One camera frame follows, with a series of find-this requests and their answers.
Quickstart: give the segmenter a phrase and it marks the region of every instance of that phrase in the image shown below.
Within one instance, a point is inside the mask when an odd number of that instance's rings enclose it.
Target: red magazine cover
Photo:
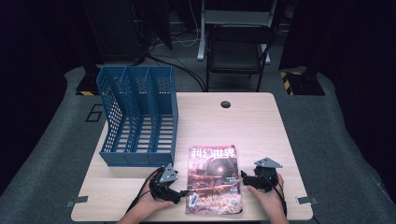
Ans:
[[[186,214],[241,213],[235,146],[190,147],[187,189]]]

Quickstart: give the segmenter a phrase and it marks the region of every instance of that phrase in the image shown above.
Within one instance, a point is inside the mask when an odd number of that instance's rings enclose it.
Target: book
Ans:
[[[186,214],[228,215],[242,212],[234,145],[190,147],[188,169]]]

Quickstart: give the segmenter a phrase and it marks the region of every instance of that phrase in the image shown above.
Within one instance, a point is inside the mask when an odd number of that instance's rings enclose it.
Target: chair leg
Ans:
[[[256,92],[259,92],[259,91],[260,91],[260,85],[262,84],[262,73],[263,73],[263,70],[264,70],[264,69],[262,69],[262,70],[260,71],[259,81],[258,81],[258,83],[257,83]]]
[[[206,92],[209,91],[209,69],[208,68],[206,68],[206,89],[205,89],[205,91]]]

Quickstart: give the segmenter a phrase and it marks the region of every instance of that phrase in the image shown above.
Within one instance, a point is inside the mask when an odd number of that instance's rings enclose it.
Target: light wooden tabletop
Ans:
[[[220,103],[228,101],[231,107]],[[197,145],[235,145],[238,168],[254,175],[254,161],[271,158],[283,165],[276,169],[284,178],[284,193],[289,220],[307,220],[313,216],[309,203],[299,204],[296,197],[305,197],[303,180],[294,159],[289,139],[271,93],[263,92],[179,92],[177,94],[178,127],[175,170],[178,180],[171,189],[187,187],[188,150]],[[124,214],[145,178],[155,168],[108,167],[99,155],[105,141],[103,129],[78,196],[88,196],[86,203],[76,203],[74,221],[116,221]],[[225,216],[185,214],[186,200],[149,217],[146,221],[260,221],[267,217],[259,202],[241,183],[243,212]]]

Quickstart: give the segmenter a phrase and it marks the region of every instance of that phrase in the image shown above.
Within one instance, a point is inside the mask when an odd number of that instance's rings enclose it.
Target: hand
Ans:
[[[283,178],[279,173],[277,174],[278,185],[276,185],[276,189],[279,193],[283,194]],[[259,201],[262,206],[262,210],[268,216],[271,223],[289,223],[286,219],[285,213],[283,212],[282,201],[277,195],[276,191],[273,189],[264,193],[259,191],[251,186],[247,186],[248,191],[252,193]]]
[[[146,217],[149,217],[155,211],[175,205],[173,202],[169,201],[156,201],[149,192],[149,181],[139,196],[141,197],[139,198],[137,204],[131,208],[131,210],[129,210],[129,212],[125,214],[117,223],[137,224]]]

